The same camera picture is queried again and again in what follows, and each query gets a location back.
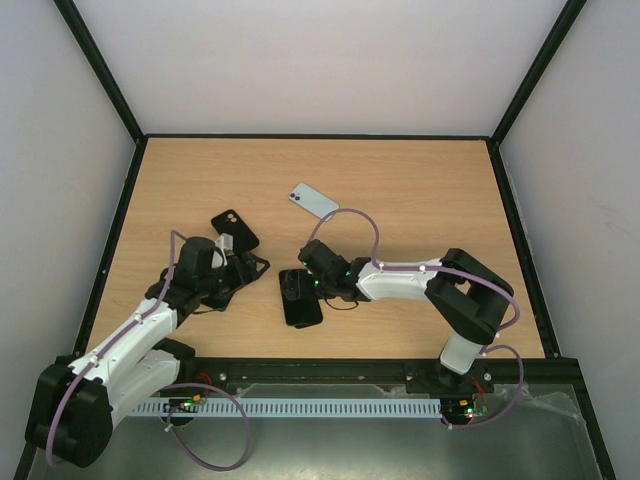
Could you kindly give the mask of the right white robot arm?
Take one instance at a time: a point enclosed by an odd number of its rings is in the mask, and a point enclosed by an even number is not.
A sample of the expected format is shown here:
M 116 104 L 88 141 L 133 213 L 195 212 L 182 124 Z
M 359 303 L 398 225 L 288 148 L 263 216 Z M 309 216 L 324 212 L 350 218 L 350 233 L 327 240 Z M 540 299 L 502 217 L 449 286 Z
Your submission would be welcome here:
M 512 287 L 462 249 L 440 259 L 415 263 L 351 261 L 315 239 L 305 245 L 301 269 L 279 272 L 286 322 L 306 328 L 322 322 L 320 303 L 339 298 L 357 306 L 384 299 L 429 302 L 452 329 L 439 354 L 436 379 L 445 390 L 460 390 L 471 367 L 491 345 L 509 308 L 520 312 Z

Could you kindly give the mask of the black phone screen up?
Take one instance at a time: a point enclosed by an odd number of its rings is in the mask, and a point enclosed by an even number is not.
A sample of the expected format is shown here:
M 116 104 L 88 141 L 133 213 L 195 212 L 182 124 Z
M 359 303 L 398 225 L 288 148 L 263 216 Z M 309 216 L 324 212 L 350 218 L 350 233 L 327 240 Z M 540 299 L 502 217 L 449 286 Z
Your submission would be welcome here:
M 281 272 L 279 283 L 281 292 Z M 319 325 L 323 321 L 323 314 L 316 295 L 313 278 L 313 298 L 309 300 L 286 300 L 281 294 L 285 323 L 289 327 L 303 329 Z

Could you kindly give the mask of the black case top left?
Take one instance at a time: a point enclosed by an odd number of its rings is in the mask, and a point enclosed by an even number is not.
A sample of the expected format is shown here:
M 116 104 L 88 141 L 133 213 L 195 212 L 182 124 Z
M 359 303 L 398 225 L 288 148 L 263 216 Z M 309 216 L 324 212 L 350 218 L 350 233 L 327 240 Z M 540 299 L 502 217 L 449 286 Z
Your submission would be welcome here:
M 233 251 L 236 254 L 250 252 L 260 244 L 256 234 L 233 209 L 214 216 L 211 225 L 219 235 L 228 234 L 232 237 Z

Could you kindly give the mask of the black frame base rail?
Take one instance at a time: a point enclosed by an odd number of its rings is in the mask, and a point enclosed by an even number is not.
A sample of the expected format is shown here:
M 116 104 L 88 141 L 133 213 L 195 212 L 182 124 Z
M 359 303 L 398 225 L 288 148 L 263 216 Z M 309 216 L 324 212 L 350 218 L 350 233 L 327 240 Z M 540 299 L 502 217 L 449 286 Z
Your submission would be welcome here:
M 462 376 L 446 373 L 435 359 L 197 358 L 180 369 L 178 383 L 208 378 L 228 393 L 254 384 L 403 386 L 433 398 L 492 393 L 520 379 L 515 359 L 480 359 Z

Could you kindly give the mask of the light blue phone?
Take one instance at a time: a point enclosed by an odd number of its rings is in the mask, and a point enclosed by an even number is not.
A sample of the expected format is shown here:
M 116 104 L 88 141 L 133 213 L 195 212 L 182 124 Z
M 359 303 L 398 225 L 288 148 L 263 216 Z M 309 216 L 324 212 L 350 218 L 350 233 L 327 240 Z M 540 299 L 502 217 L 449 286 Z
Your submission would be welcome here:
M 340 205 L 306 183 L 297 184 L 288 199 L 318 219 L 329 219 Z

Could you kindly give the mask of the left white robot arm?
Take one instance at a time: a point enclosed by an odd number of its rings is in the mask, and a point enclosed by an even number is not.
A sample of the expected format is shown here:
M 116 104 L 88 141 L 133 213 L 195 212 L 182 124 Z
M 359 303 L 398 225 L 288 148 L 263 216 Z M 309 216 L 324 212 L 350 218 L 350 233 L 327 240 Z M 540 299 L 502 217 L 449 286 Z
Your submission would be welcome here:
M 167 269 L 127 320 L 84 355 L 59 357 L 40 374 L 26 441 L 42 449 L 52 467 L 87 467 L 120 422 L 153 394 L 210 389 L 194 380 L 194 349 L 169 336 L 202 305 L 224 311 L 269 267 L 251 252 L 234 252 L 228 234 L 172 246 Z

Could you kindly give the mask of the black phone lower left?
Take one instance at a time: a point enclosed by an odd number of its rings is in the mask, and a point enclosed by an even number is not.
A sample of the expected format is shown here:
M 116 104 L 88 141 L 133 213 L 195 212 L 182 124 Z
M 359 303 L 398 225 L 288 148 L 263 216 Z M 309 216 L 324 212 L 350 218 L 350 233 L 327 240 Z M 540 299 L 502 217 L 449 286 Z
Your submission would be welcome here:
M 218 294 L 212 294 L 201 299 L 200 304 L 206 307 L 209 311 L 224 312 L 231 299 L 233 298 L 233 292 L 222 292 Z

